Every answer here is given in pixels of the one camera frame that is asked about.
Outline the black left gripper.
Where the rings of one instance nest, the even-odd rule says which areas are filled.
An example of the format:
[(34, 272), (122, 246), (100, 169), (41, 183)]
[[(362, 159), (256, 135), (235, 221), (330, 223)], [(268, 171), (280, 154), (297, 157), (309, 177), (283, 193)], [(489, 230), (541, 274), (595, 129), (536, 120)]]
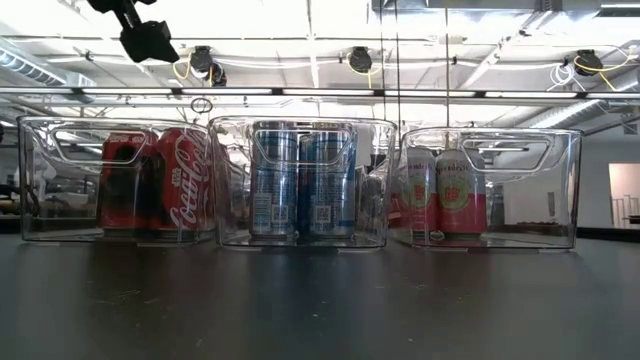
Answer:
[(175, 63), (179, 55), (170, 43), (171, 33), (165, 21), (147, 21), (123, 29), (119, 38), (129, 58), (135, 63), (155, 59)]

